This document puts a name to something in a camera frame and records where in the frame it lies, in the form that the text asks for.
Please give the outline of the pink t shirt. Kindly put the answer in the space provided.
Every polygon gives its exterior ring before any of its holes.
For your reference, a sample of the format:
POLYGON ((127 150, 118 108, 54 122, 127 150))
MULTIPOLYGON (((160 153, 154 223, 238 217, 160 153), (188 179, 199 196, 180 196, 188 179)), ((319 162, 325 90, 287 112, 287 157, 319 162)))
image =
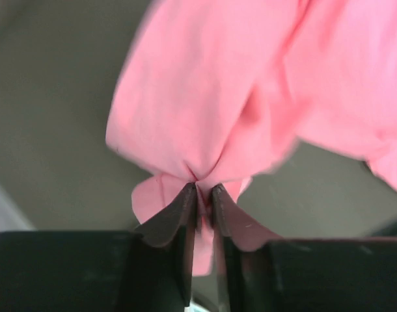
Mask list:
POLYGON ((209 193, 237 199, 297 140, 365 161, 397 191, 397 1, 156 1, 122 68, 105 141, 152 175, 146 222, 199 189, 193 274, 210 272, 209 193))

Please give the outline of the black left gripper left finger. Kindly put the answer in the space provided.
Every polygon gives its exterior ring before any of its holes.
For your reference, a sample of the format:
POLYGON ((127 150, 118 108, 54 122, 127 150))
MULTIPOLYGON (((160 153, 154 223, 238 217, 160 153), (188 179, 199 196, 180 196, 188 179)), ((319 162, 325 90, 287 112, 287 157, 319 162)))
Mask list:
POLYGON ((188 183, 136 228, 120 286, 121 311, 189 311, 197 200, 195 184, 188 183))

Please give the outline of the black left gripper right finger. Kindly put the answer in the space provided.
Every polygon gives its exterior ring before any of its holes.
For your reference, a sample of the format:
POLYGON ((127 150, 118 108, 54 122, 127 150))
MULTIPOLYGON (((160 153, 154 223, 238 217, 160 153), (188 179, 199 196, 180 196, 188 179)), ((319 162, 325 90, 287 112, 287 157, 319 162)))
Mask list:
POLYGON ((247 214, 219 184, 212 188, 220 311, 282 311, 271 247, 283 238, 247 214))

